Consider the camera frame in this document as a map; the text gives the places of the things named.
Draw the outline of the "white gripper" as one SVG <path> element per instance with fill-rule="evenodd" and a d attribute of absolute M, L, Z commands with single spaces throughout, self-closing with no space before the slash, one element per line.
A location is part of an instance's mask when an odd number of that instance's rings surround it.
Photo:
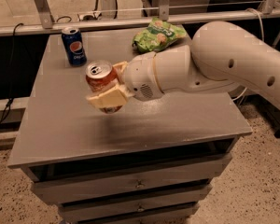
<path fill-rule="evenodd" d="M 149 52 L 126 61 L 115 63 L 119 77 L 123 76 L 125 85 L 117 84 L 107 91 L 88 95 L 86 100 L 95 108 L 110 108 L 126 105 L 133 97 L 140 101 L 159 99 L 163 92 L 156 79 L 154 58 L 155 52 Z"/>

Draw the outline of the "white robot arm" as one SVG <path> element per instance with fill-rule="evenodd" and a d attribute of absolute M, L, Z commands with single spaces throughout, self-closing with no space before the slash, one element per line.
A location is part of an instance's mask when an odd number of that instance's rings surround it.
<path fill-rule="evenodd" d="M 173 91 L 217 93 L 240 86 L 280 110 L 280 51 L 226 21 L 203 25 L 187 45 L 141 54 L 128 63 L 90 63 L 86 78 L 90 85 L 100 83 L 87 101 L 107 111 L 131 97 L 150 101 Z"/>

